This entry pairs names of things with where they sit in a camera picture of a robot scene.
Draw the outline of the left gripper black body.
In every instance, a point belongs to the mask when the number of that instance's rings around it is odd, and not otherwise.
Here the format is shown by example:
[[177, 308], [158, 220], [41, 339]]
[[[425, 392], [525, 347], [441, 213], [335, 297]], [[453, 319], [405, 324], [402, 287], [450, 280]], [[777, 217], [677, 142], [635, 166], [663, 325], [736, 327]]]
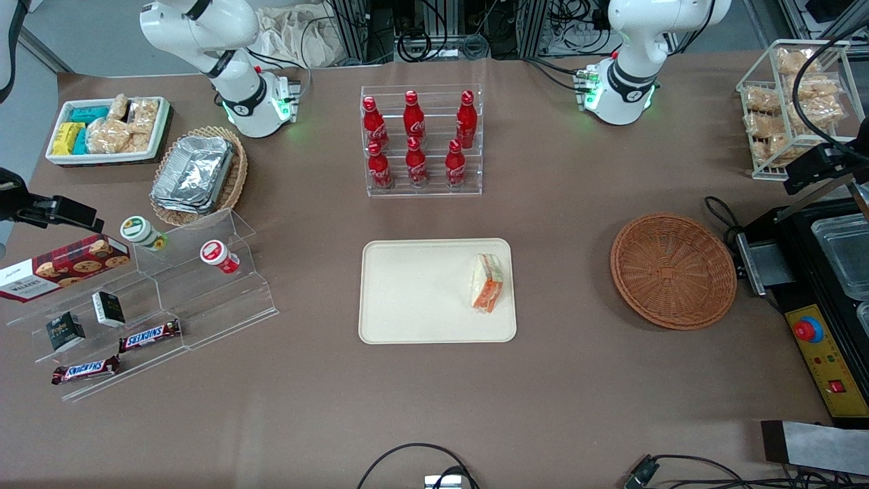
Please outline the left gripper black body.
[[868, 179], [868, 143], [845, 143], [838, 151], [841, 159], [836, 177], [851, 175], [854, 179]]

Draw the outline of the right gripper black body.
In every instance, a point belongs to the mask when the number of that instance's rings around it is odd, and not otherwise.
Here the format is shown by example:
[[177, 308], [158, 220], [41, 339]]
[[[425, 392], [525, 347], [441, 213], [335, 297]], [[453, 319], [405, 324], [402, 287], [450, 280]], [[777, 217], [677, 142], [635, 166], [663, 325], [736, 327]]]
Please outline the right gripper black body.
[[24, 179], [1, 169], [1, 219], [28, 225], [49, 225], [48, 210], [53, 200], [30, 193]]

